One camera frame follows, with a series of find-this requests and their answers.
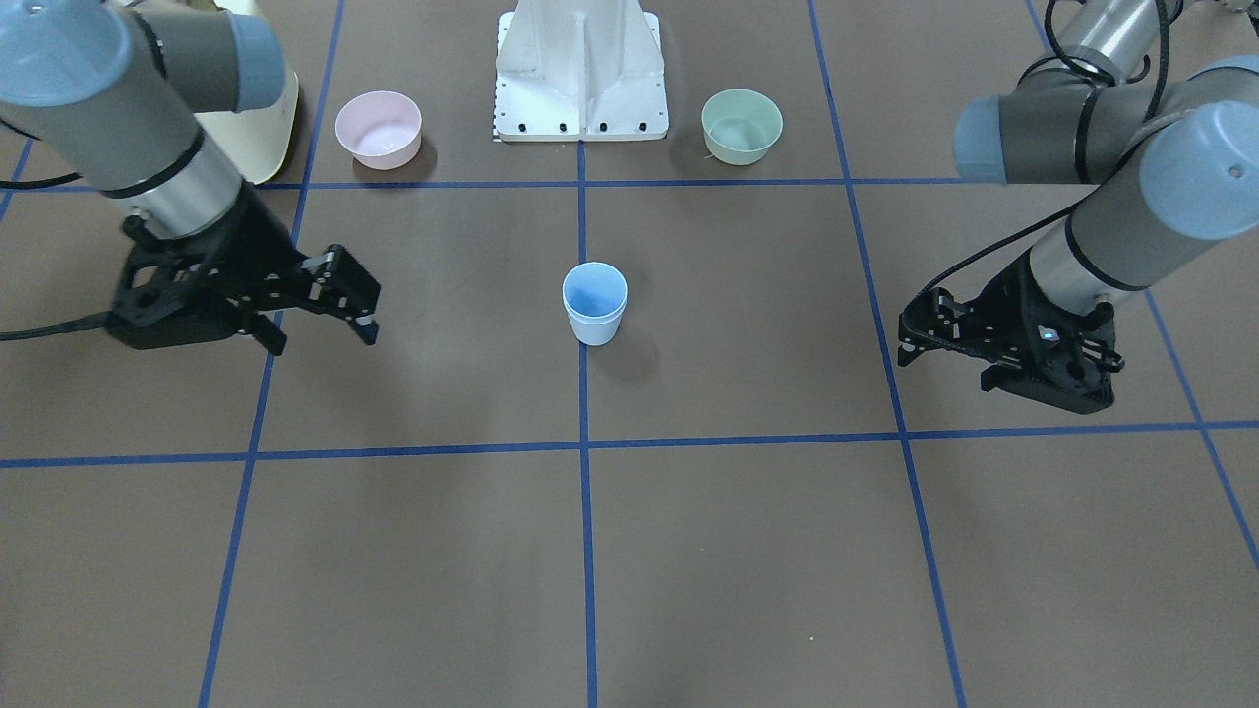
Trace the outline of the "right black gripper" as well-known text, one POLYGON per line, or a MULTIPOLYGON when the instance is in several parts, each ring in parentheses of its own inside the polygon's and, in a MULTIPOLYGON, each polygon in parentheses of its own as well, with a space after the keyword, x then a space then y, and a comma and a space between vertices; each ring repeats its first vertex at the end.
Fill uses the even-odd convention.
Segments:
POLYGON ((210 227, 222 227, 229 237, 210 283, 238 306, 242 334, 269 357, 282 355, 288 341, 269 311, 293 307, 341 320, 365 345, 376 344, 381 282, 346 247, 331 244, 322 254, 302 254, 249 184, 210 227))

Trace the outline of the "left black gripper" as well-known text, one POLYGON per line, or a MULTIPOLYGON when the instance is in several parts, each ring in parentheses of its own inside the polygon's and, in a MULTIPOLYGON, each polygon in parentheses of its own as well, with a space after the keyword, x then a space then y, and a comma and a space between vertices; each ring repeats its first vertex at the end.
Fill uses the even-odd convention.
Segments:
POLYGON ((968 301, 943 287, 918 294, 898 319, 895 367, 912 367, 923 354, 940 350, 1015 367, 1015 319, 1029 299, 1049 301, 1032 277, 1029 251, 968 301))

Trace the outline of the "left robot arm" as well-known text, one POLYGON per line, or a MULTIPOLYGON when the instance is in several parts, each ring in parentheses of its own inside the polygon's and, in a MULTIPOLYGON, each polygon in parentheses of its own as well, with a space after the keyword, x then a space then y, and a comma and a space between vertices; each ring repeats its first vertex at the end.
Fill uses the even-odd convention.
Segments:
POLYGON ((1256 229, 1256 54, 1173 81, 1183 1, 1084 1, 1005 94, 973 100, 954 131, 967 181, 1088 186, 1024 229, 1034 243, 961 300, 944 276, 898 317, 899 367, 928 351, 988 364, 1000 383, 1081 391, 1124 367, 1115 311, 1256 229))

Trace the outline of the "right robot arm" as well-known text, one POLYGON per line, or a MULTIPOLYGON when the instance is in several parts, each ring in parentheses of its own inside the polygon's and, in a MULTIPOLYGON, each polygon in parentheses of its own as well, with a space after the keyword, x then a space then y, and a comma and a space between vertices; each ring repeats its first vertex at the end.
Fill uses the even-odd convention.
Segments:
POLYGON ((297 307, 378 339, 381 283, 350 252, 301 254, 199 115, 266 110, 290 77, 264 18, 171 1, 5 1, 3 123, 52 147, 118 207, 131 241, 107 311, 6 331, 102 328, 136 350, 235 335, 271 355, 271 311, 297 307))

